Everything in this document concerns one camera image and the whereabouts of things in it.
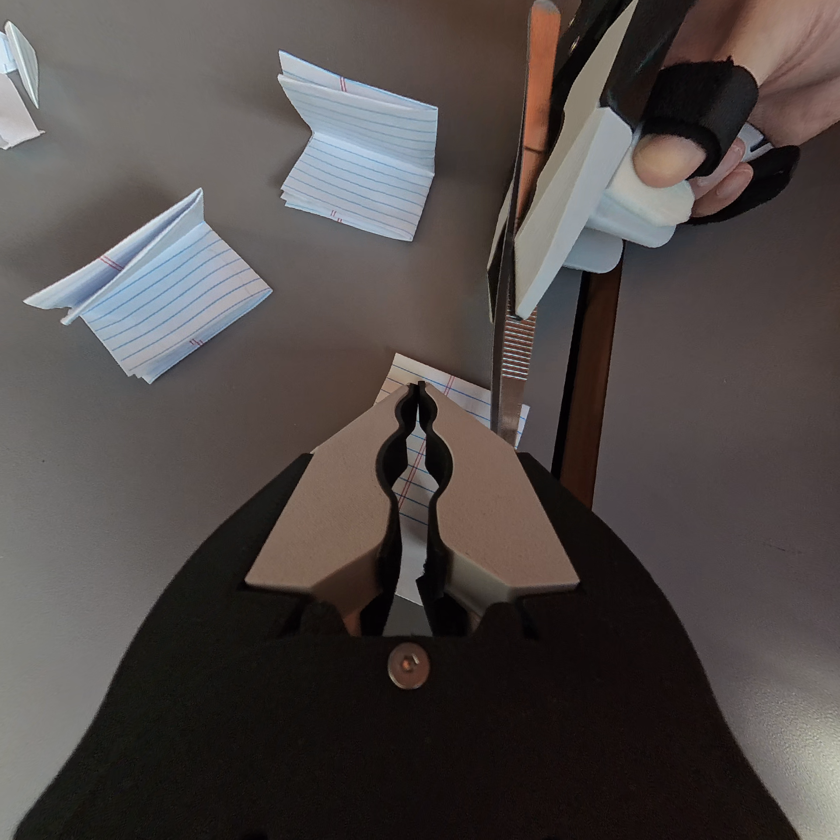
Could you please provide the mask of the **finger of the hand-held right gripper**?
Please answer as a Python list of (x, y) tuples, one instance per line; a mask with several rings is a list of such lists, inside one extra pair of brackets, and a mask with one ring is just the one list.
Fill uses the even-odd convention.
[(515, 240), (520, 319), (531, 316), (563, 266), (631, 143), (629, 125), (600, 99), (636, 5), (606, 30), (563, 105), (562, 129)]
[(504, 242), (506, 241), (508, 222), (512, 217), (511, 214), (516, 213), (515, 209), (511, 210), (512, 207), (516, 206), (516, 199), (512, 197), (514, 180), (515, 178), (513, 177), (513, 174), (511, 174), (511, 182), (508, 186), (507, 193), (499, 211), (487, 263), (488, 308), (491, 323), (494, 323), (496, 320), (497, 289), (499, 274), (501, 271), (502, 250)]

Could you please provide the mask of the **small folded lined paper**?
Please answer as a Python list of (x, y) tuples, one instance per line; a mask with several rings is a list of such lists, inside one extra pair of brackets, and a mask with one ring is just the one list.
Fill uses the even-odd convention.
[(1, 73), (16, 71), (35, 107), (39, 108), (39, 64), (34, 48), (11, 21), (6, 21), (1, 34)]

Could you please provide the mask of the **white grid-creased folded paper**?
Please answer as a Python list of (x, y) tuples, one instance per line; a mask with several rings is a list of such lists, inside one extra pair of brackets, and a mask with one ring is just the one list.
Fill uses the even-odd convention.
[(153, 383), (271, 292), (205, 221), (198, 188), (24, 302), (66, 309), (63, 324), (81, 319), (126, 375)]

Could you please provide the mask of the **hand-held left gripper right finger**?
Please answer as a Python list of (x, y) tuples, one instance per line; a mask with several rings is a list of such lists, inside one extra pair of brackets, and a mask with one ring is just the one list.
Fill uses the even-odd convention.
[(418, 385), (437, 483), (418, 591), (435, 636), (468, 635), (487, 609), (569, 592), (579, 576), (517, 452), (432, 385)]

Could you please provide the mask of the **grey desk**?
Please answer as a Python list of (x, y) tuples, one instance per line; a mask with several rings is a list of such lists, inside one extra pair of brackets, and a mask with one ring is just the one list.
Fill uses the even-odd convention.
[[(378, 395), (395, 353), (488, 386), (485, 270), (530, 2), (2, 2), (37, 140), (2, 152), (2, 838), (195, 548)], [(289, 209), (278, 51), (438, 108), (411, 243)], [(201, 187), (271, 295), (149, 385), (24, 299)]]
[(790, 186), (626, 252), (594, 508), (802, 838), (839, 837), (838, 126)]

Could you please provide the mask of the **crumpled white paper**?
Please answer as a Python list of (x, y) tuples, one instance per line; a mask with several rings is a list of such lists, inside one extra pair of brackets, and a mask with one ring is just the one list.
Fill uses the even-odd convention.
[(9, 150), (43, 133), (36, 127), (24, 100), (8, 75), (1, 74), (1, 150)]

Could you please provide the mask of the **person's right hand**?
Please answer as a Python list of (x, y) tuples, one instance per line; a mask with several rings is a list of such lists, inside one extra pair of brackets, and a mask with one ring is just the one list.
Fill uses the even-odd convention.
[[(759, 97), (749, 122), (774, 147), (800, 146), (839, 119), (838, 1), (699, 1), (690, 10), (665, 67), (731, 59), (751, 72)], [(704, 151), (664, 134), (641, 139), (633, 154), (639, 179), (651, 187), (688, 181), (693, 218), (719, 214), (749, 189), (758, 162), (733, 141), (713, 173), (692, 177)]]

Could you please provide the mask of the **lined paper sheet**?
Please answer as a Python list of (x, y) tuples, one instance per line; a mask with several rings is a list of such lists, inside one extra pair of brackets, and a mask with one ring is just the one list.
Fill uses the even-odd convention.
[(411, 242), (434, 179), (438, 109), (280, 51), (278, 81), (311, 130), (288, 207)]
[[(489, 390), (400, 353), (394, 355), (375, 403), (384, 401), (405, 385), (418, 382), (444, 393), (478, 424), (489, 427)], [(402, 563), (395, 594), (418, 605), (421, 597), (416, 579), (424, 570), (428, 510), (437, 483), (426, 466), (426, 436), (420, 426), (409, 435), (406, 449), (407, 466), (394, 486), (402, 534)]]

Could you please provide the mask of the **metal tweezers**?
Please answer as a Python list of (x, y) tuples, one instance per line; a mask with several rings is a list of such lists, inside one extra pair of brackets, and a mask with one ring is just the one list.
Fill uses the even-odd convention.
[(561, 29), (559, 9), (547, 1), (531, 5), (528, 19), (528, 68), (518, 151), (513, 165), (511, 214), (503, 245), (493, 323), (490, 429), (515, 446), (529, 376), (536, 314), (515, 313), (515, 237), (532, 200), (546, 157), (550, 131), (553, 69)]

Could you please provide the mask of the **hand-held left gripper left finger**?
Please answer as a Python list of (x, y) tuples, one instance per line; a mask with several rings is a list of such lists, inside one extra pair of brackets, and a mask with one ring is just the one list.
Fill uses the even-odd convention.
[(352, 634), (381, 636), (402, 560), (394, 484), (407, 467), (417, 386), (400, 386), (318, 446), (245, 577), (336, 608)]

